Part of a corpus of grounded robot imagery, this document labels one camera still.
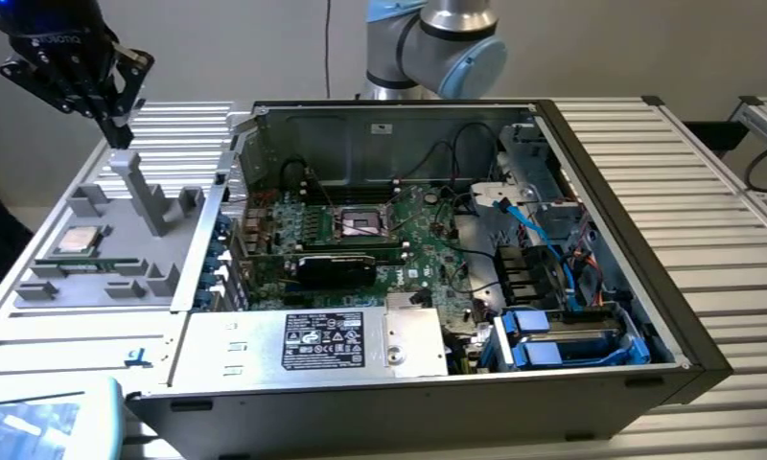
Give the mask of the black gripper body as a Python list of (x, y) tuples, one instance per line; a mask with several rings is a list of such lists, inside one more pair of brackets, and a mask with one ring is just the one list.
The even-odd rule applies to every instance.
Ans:
[(0, 1), (0, 31), (15, 50), (27, 55), (32, 40), (57, 53), (79, 55), (92, 73), (108, 73), (115, 62), (110, 28), (98, 1)]

